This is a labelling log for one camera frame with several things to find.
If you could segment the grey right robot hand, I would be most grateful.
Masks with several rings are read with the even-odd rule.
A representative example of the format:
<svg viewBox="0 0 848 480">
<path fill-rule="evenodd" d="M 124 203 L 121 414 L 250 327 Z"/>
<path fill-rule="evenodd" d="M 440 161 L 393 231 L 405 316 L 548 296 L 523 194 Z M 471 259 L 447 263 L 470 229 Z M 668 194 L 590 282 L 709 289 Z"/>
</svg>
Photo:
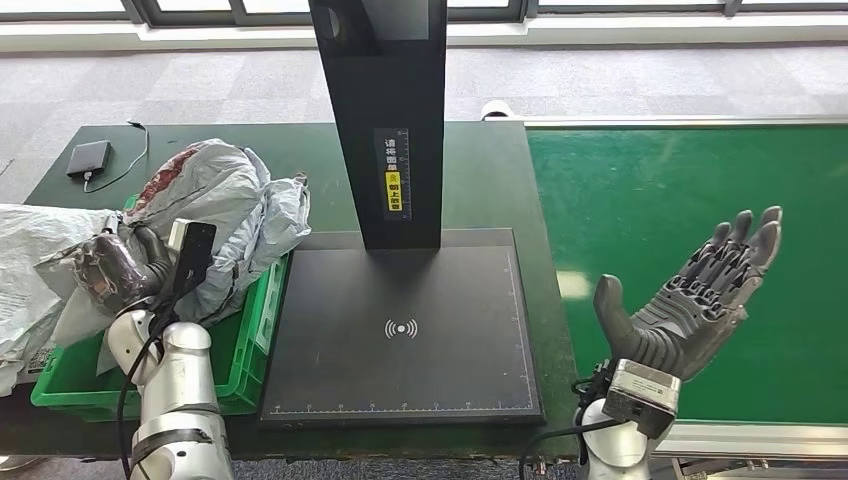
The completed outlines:
<svg viewBox="0 0 848 480">
<path fill-rule="evenodd" d="M 673 375 L 695 377 L 746 319 L 746 303 L 778 254 L 783 209 L 749 210 L 716 225 L 639 310 L 628 313 L 618 277 L 598 280 L 593 306 L 614 362 L 629 360 Z"/>
</svg>

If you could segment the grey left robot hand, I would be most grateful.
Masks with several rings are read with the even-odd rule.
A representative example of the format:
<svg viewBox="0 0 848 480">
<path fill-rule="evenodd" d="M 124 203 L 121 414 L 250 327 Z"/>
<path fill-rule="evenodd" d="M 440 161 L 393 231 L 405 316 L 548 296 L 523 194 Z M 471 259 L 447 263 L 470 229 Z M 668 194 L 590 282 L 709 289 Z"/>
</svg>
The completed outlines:
<svg viewBox="0 0 848 480">
<path fill-rule="evenodd" d="M 135 260 L 125 242 L 109 232 L 81 243 L 72 256 L 78 285 L 104 311 L 119 314 L 156 298 L 168 283 L 173 263 L 156 232 L 137 225 L 132 238 L 143 248 L 145 263 Z"/>
</svg>

